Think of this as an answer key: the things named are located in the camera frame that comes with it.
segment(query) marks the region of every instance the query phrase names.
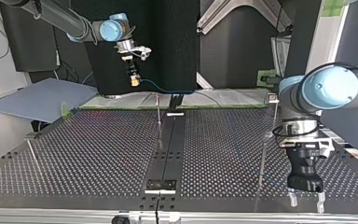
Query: perforated metal table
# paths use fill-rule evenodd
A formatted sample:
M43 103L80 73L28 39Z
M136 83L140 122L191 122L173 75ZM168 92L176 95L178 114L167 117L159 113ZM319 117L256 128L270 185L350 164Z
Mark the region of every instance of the perforated metal table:
M273 109L80 110L0 159L0 208L316 213L316 195L290 206L290 163L277 149ZM262 185L263 144L267 157ZM339 145L317 169L325 212L358 214L358 160ZM145 194L148 180L176 181L176 194Z

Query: robotic arm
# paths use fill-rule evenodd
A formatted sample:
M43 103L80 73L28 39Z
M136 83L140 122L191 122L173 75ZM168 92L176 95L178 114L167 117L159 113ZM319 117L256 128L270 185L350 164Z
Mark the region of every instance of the robotic arm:
M69 39L74 42L92 41L95 45L98 41L117 43L117 53L127 65L127 74L130 76L131 85L140 84L137 65L134 56L145 61L151 53L151 49L141 46L136 47L132 39L135 27L130 27L125 13L115 14L106 21L88 21L78 15L72 9L63 7L57 0L0 0L13 6L21 7L34 14L36 20L42 19L67 33Z
M294 189L317 192L318 211L324 211L324 182L315 165L334 151L331 139L319 131L319 110L358 108L358 66L327 63L305 76L289 77L280 83L282 126L274 129L282 138L280 147L292 165L287 178L292 206Z

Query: metal rod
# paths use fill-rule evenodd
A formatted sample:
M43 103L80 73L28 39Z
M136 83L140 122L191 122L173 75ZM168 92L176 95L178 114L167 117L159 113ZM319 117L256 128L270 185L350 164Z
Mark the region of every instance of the metal rod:
M19 0L0 0L1 2L13 6L18 4ZM84 22L78 15L68 7L64 7L57 0L40 0L42 5L42 14L40 19L66 32L73 37L80 37L86 31ZM31 14L35 14L33 1L29 1L23 7Z
M30 140L27 140L27 143L28 143L28 147L29 147L30 150L31 150L32 158L33 158L34 160L36 160L36 155L34 154L34 148L32 147L31 141L30 141Z
M157 106L157 114L158 114L158 126L161 126L161 115L159 113L159 95L156 93L156 106Z
M290 205L292 207L297 207L297 196L296 196L296 192L294 189L287 189L287 193L289 195L289 199L290 199Z
M274 121L272 123L272 129L275 128L275 124L276 124L276 121L277 121L277 115L278 115L278 103L275 104Z

